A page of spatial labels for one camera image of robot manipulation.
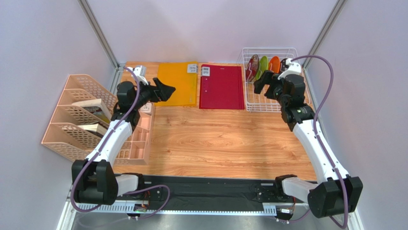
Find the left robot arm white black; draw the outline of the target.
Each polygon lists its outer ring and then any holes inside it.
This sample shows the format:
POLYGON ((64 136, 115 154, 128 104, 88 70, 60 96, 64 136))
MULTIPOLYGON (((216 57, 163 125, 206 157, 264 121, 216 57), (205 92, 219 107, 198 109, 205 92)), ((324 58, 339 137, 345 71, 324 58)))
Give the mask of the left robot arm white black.
POLYGON ((138 81, 134 85, 124 81, 117 85, 117 103, 106 134, 97 147, 83 160, 75 160, 71 167, 72 189, 70 201, 77 203, 112 205, 117 197, 138 194, 137 173, 116 175, 114 161, 126 140, 132 136, 140 120, 140 108, 152 102, 166 102, 176 88, 154 78, 154 85, 138 81))

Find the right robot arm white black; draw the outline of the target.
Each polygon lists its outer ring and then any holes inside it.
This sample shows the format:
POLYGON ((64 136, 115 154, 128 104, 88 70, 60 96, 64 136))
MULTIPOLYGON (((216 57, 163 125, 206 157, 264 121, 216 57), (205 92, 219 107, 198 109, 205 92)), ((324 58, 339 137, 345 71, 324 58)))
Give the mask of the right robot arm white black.
POLYGON ((266 70, 254 82, 254 92, 260 94, 266 85, 265 97, 281 106, 283 121, 301 142, 317 176, 316 184, 293 174, 278 176, 278 195, 306 202, 316 218, 343 214, 347 219, 357 208, 363 183, 359 177, 350 176, 328 146, 313 108, 305 103, 304 78, 298 74, 280 77, 266 70))

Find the red floral plate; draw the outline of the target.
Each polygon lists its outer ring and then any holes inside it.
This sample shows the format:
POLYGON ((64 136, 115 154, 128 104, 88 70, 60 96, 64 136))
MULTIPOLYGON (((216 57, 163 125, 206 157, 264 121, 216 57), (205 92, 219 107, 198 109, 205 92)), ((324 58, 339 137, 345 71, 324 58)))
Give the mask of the red floral plate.
POLYGON ((259 56, 254 54, 247 63, 245 77, 247 82, 252 82, 259 69, 259 56))

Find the lime green plate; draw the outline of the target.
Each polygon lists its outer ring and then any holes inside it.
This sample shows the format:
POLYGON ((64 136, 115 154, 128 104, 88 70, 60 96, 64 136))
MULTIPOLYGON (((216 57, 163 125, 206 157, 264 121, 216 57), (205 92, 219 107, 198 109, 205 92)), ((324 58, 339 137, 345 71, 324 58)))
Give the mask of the lime green plate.
POLYGON ((255 76, 255 80, 260 79, 263 72, 268 69, 268 63, 269 63, 269 60, 268 60, 268 58, 266 56, 262 56, 260 58, 259 64, 258 64, 258 71, 257 71, 257 74, 255 76))

